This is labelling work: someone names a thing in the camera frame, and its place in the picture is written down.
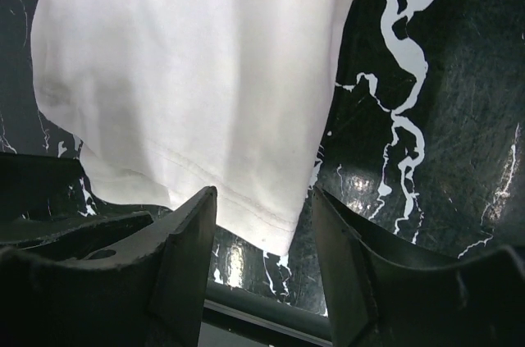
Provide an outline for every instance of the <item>stitching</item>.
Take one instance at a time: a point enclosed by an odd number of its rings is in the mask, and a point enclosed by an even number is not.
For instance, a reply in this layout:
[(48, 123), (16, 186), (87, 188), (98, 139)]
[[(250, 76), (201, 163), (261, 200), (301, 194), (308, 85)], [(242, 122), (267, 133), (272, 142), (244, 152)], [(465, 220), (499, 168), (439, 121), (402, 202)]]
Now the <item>stitching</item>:
[[(62, 100), (60, 97), (58, 97), (56, 94), (51, 94), (51, 93), (49, 93), (48, 91), (43, 90), (43, 88), (40, 88), (39, 90), (41, 91), (42, 95), (45, 95), (45, 96), (47, 96), (47, 97), (49, 97), (49, 98), (54, 98), (55, 100), (58, 100), (58, 101), (63, 101), (63, 100)], [(77, 110), (77, 112), (80, 113), (80, 114), (82, 115), (83, 118), (85, 118), (86, 120), (90, 120), (90, 121), (93, 120), (93, 119), (91, 119), (89, 116), (86, 116), (86, 115), (84, 114), (84, 112), (83, 112), (83, 111), (82, 111), (82, 110), (76, 105), (76, 103), (74, 103), (74, 102), (70, 102), (69, 104), (70, 104), (72, 107), (74, 107), (74, 108)], [(119, 135), (124, 135), (124, 136), (130, 136), (131, 134), (133, 134), (135, 137), (139, 137), (139, 139), (146, 139), (146, 143), (145, 143), (146, 145), (147, 145), (148, 143), (151, 143), (151, 144), (153, 144), (153, 145), (156, 145), (156, 146), (158, 146), (158, 147), (161, 147), (159, 144), (157, 144), (154, 140), (148, 138), (146, 135), (141, 135), (141, 136), (139, 136), (139, 134), (138, 134), (137, 132), (133, 131), (133, 130), (127, 130), (127, 131), (118, 130), (118, 129), (117, 129), (117, 128), (116, 128), (111, 122), (105, 123), (105, 125), (104, 125), (103, 127), (101, 127), (101, 128), (103, 128), (103, 129), (111, 128), (112, 131), (114, 131), (114, 132), (118, 132)], [(148, 150), (150, 150), (152, 153), (155, 153), (155, 154), (158, 155), (159, 157), (161, 157), (161, 158), (167, 160), (168, 162), (173, 162), (174, 164), (178, 165), (179, 167), (184, 168), (184, 169), (185, 169), (187, 172), (189, 172), (190, 174), (195, 175), (195, 176), (197, 176), (197, 177), (200, 178), (200, 179), (203, 179), (202, 176), (197, 175), (195, 172), (191, 171), (190, 169), (188, 169), (187, 166), (182, 165), (182, 164), (179, 163), (177, 160), (174, 160), (174, 159), (171, 159), (171, 158), (167, 158), (167, 157), (165, 157), (164, 155), (158, 153), (158, 151), (157, 151), (155, 148), (152, 148), (152, 147), (150, 147), (150, 146), (146, 146), (146, 147), (147, 147)], [(189, 159), (187, 159), (187, 158), (181, 156), (180, 154), (178, 154), (178, 153), (176, 153), (176, 152), (173, 152), (173, 151), (171, 151), (171, 150), (169, 150), (169, 149), (167, 149), (167, 151), (168, 151), (169, 153), (175, 155), (177, 158), (181, 159), (182, 161), (185, 161), (185, 162), (187, 162), (187, 163), (189, 163), (189, 164), (194, 165), (194, 166), (197, 167), (197, 168), (198, 168), (198, 169), (199, 169), (199, 170), (200, 170), (205, 176), (210, 177), (210, 178), (216, 180), (216, 181), (218, 182), (217, 185), (219, 186), (219, 187), (217, 187), (217, 188), (224, 189), (226, 192), (229, 192), (229, 193), (231, 193), (231, 194), (236, 195), (237, 197), (239, 197), (239, 198), (241, 198), (241, 199), (244, 199), (247, 203), (250, 203), (250, 204), (253, 205), (256, 209), (259, 209), (259, 210), (261, 210), (262, 212), (267, 213), (268, 215), (272, 216), (273, 218), (275, 218), (275, 219), (278, 220), (278, 221), (283, 221), (283, 222), (286, 223), (286, 224), (290, 223), (289, 221), (284, 220), (284, 219), (278, 217), (275, 213), (270, 212), (269, 210), (267, 210), (266, 208), (264, 208), (262, 205), (260, 205), (260, 204), (258, 204), (258, 203), (255, 203), (252, 199), (249, 199), (249, 198), (247, 198), (247, 197), (244, 197), (243, 195), (237, 193), (237, 192), (236, 192), (235, 190), (233, 190), (232, 188), (230, 188), (230, 187), (224, 185), (224, 183), (222, 183), (220, 179), (218, 179), (218, 178), (217, 178), (215, 175), (213, 175), (212, 173), (207, 172), (205, 169), (203, 169), (203, 168), (202, 168), (199, 164), (197, 164), (196, 162), (192, 162), (192, 161), (190, 161)], [(238, 202), (235, 201), (234, 199), (229, 199), (229, 198), (226, 198), (226, 197), (225, 197), (224, 199), (226, 199), (226, 200), (228, 200), (228, 201), (230, 201), (230, 202), (232, 202), (232, 203), (234, 203), (234, 204), (240, 206), (241, 208), (243, 208), (243, 209), (246, 210), (247, 212), (252, 213), (257, 219), (263, 221), (265, 224), (268, 224), (269, 226), (273, 226), (273, 227), (275, 227), (275, 228), (277, 228), (277, 229), (279, 229), (279, 230), (282, 230), (282, 231), (293, 231), (293, 230), (286, 230), (286, 229), (284, 229), (284, 228), (282, 228), (282, 227), (280, 227), (280, 226), (275, 226), (275, 225), (269, 223), (268, 221), (266, 221), (266, 220), (264, 220), (263, 218), (261, 218), (257, 213), (255, 213), (255, 212), (252, 211), (251, 209), (248, 209), (248, 208), (245, 207), (242, 203), (238, 203)]]
[[(156, 183), (153, 180), (149, 179), (146, 175), (142, 175), (142, 176), (144, 176), (144, 178), (146, 178), (147, 180), (152, 181), (153, 183)], [(89, 179), (89, 180), (100, 181), (101, 183), (120, 183), (120, 182), (130, 182), (130, 181), (135, 180), (135, 178), (133, 176), (124, 177), (124, 178), (116, 178), (116, 179), (103, 179), (103, 178), (101, 179), (101, 178), (97, 177), (96, 179)], [(180, 195), (182, 197), (185, 197), (185, 195), (182, 194), (179, 191), (176, 191), (174, 189), (169, 189), (169, 190), (173, 191), (175, 194), (178, 194), (178, 195)]]
[[(184, 168), (185, 170), (187, 170), (188, 172), (193, 173), (193, 172), (189, 171), (188, 169), (186, 169), (186, 168), (185, 168), (184, 166), (182, 166), (182, 165), (180, 165), (180, 167), (183, 167), (183, 168)], [(143, 175), (143, 176), (144, 176), (146, 179), (148, 179), (148, 180), (152, 181), (153, 183), (155, 183), (153, 180), (149, 179), (146, 175)], [(101, 181), (101, 182), (103, 182), (103, 183), (118, 183), (119, 181), (131, 181), (131, 180), (133, 180), (133, 179), (134, 179), (133, 177), (127, 177), (127, 178), (122, 178), (122, 179), (99, 179), (99, 178), (96, 178), (96, 179), (94, 179), (94, 181)], [(174, 189), (169, 189), (169, 190), (173, 191), (175, 194), (178, 194), (178, 195), (180, 195), (180, 196), (183, 197), (183, 198), (186, 197), (186, 194), (183, 194), (183, 193), (181, 193), (180, 191), (176, 191), (176, 190), (174, 190)], [(294, 231), (294, 230), (286, 230), (286, 229), (284, 229), (284, 228), (281, 228), (281, 227), (279, 227), (279, 226), (276, 226), (276, 225), (274, 225), (274, 224), (271, 224), (270, 222), (268, 222), (268, 221), (264, 220), (263, 218), (259, 217), (256, 213), (252, 212), (250, 209), (248, 209), (248, 208), (246, 208), (245, 206), (243, 206), (241, 203), (237, 203), (237, 202), (236, 202), (235, 200), (233, 200), (233, 199), (229, 199), (229, 198), (227, 198), (227, 197), (221, 197), (221, 198), (222, 198), (223, 200), (225, 200), (225, 201), (228, 201), (228, 202), (231, 202), (231, 203), (233, 203), (233, 204), (235, 204), (235, 205), (240, 206), (241, 208), (243, 208), (243, 209), (246, 210), (247, 212), (252, 213), (252, 214), (253, 214), (255, 217), (257, 217), (260, 221), (264, 222), (265, 224), (268, 224), (269, 226), (272, 226), (272, 227), (274, 227), (274, 228), (277, 228), (277, 229), (279, 229), (279, 230), (281, 230), (281, 231), (286, 231), (286, 232), (293, 232), (293, 231)]]

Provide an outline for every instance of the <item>black marble surface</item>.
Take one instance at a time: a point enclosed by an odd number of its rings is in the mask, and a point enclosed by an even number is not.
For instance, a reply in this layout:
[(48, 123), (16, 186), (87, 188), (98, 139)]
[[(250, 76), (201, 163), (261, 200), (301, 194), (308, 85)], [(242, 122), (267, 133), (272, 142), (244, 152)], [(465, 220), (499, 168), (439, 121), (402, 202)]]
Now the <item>black marble surface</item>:
[[(0, 0), (0, 149), (76, 157), (31, 83), (38, 0)], [(312, 183), (363, 217), (466, 258), (525, 244), (525, 0), (355, 0)], [(145, 208), (96, 199), (83, 178), (28, 209), (52, 220)], [(310, 199), (287, 257), (217, 230), (209, 277), (326, 315)]]

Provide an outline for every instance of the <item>white t-shirt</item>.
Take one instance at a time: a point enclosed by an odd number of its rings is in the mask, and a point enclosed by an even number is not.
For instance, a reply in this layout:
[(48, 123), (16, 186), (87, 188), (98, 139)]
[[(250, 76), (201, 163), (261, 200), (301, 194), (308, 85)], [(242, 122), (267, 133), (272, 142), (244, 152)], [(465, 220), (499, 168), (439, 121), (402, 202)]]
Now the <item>white t-shirt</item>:
[(39, 0), (40, 111), (84, 141), (93, 192), (178, 208), (288, 252), (352, 0)]

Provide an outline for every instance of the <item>fabric fold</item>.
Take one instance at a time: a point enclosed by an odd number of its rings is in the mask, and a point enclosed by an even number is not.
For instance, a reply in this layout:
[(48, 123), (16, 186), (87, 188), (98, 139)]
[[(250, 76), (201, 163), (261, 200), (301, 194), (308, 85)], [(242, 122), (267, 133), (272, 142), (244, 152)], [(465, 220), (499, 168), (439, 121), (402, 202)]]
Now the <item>fabric fold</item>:
[(94, 194), (177, 208), (288, 252), (352, 0), (39, 0), (40, 111), (84, 141)]

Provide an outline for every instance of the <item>glossy black surface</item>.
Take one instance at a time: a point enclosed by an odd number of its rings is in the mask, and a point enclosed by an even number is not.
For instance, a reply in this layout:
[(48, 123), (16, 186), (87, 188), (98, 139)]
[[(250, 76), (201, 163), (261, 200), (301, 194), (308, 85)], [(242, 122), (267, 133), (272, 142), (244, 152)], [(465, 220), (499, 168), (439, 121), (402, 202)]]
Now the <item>glossy black surface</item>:
[(313, 224), (334, 346), (523, 343), (519, 249), (446, 257), (385, 231), (318, 187)]
[[(336, 88), (313, 182), (318, 178), (388, 231), (449, 256), (466, 258), (502, 242), (524, 244), (523, 1), (355, 0), (341, 48), (342, 87)], [(73, 158), (80, 141), (46, 121), (34, 102), (29, 35), (36, 2), (0, 0), (0, 149)], [(408, 71), (396, 53), (409, 56)], [(165, 212), (98, 201), (83, 178), (24, 217), (137, 208), (154, 216)], [(209, 277), (326, 315), (310, 199), (288, 257), (263, 253), (217, 229)]]
[[(0, 249), (0, 345), (196, 347), (216, 215), (217, 190), (205, 187), (138, 231), (134, 215), (93, 217), (43, 243), (62, 253)], [(68, 252), (80, 256), (57, 258)]]

